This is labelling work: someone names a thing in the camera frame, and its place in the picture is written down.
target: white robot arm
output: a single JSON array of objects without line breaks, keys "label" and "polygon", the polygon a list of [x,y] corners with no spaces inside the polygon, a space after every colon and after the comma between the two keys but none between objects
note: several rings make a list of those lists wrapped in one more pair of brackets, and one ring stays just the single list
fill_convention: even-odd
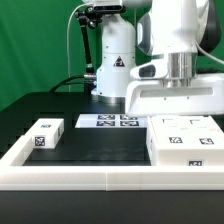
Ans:
[{"label": "white robot arm", "polygon": [[215,24],[218,37],[208,39],[211,20],[216,22],[213,0],[153,0],[138,25],[140,49],[152,61],[131,71],[141,81],[128,86],[129,116],[224,113],[223,76],[196,76],[196,42],[211,51],[221,37]]},{"label": "white robot arm", "polygon": [[102,64],[97,69],[95,99],[107,103],[124,102],[130,71],[136,67],[136,31],[118,13],[123,7],[139,8],[151,5],[151,0],[83,0],[93,3],[89,10],[105,14],[102,17]]}]

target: small white cube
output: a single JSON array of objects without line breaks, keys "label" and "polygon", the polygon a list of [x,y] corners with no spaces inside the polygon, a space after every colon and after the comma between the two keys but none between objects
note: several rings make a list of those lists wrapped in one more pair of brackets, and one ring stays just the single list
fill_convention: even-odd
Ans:
[{"label": "small white cube", "polygon": [[26,133],[32,137],[33,148],[54,149],[64,132],[63,119],[39,119]]}]

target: table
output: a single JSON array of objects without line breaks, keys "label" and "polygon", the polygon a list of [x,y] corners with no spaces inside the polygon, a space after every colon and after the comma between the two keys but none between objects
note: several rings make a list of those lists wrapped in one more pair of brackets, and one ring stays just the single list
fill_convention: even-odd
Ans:
[{"label": "table", "polygon": [[[25,165],[150,165],[145,128],[75,130],[80,113],[123,114],[124,105],[95,102],[83,93],[27,94],[0,112],[0,156],[38,118],[59,117],[65,119],[58,145],[64,152],[34,152]],[[214,118],[223,128],[222,116]],[[1,223],[206,224],[224,219],[224,191],[1,191],[0,201]]]}]

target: sticker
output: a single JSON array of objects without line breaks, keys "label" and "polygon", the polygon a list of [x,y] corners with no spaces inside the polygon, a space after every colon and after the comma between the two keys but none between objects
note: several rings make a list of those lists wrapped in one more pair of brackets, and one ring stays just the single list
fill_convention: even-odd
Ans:
[{"label": "sticker", "polygon": [[198,122],[200,122],[200,120],[190,120],[191,124],[195,124],[195,123],[198,123]]},{"label": "sticker", "polygon": [[170,143],[179,144],[183,143],[182,139],[179,137],[169,137]]},{"label": "sticker", "polygon": [[214,145],[214,142],[211,138],[200,138],[199,140],[202,145]]},{"label": "sticker", "polygon": [[163,119],[163,123],[169,122],[169,121],[173,121],[173,119]]},{"label": "sticker", "polygon": [[41,128],[50,128],[50,127],[51,127],[50,124],[43,124],[43,125],[41,125]]},{"label": "sticker", "polygon": [[121,59],[120,56],[117,59],[117,61],[115,62],[114,67],[125,67],[124,62],[123,62],[123,60]]},{"label": "sticker", "polygon": [[137,117],[128,117],[127,115],[123,114],[123,115],[120,115],[120,120],[138,120]]},{"label": "sticker", "polygon": [[97,121],[96,126],[98,126],[98,127],[114,127],[115,121]]},{"label": "sticker", "polygon": [[202,160],[189,160],[188,166],[204,166],[204,162]]},{"label": "sticker", "polygon": [[35,137],[35,146],[45,146],[45,137]]},{"label": "sticker", "polygon": [[120,122],[122,127],[138,127],[138,121],[121,121]]},{"label": "sticker", "polygon": [[98,115],[98,120],[115,120],[115,115]]}]

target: green backdrop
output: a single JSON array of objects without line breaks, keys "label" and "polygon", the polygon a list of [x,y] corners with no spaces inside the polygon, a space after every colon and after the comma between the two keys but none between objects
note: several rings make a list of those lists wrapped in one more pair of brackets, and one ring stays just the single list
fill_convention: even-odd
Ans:
[{"label": "green backdrop", "polygon": [[[68,77],[66,30],[71,12],[81,0],[0,0],[0,110],[29,92],[48,91]],[[224,27],[224,2],[216,0],[217,11]],[[146,9],[137,11],[137,19]],[[133,23],[134,10],[123,17]],[[94,65],[101,63],[100,29],[89,31]],[[85,71],[82,38],[78,22],[71,27],[71,73]],[[224,59],[224,39],[213,52]],[[137,64],[147,60],[137,50]],[[219,67],[205,57],[199,67]],[[81,86],[72,91],[82,91]]]}]

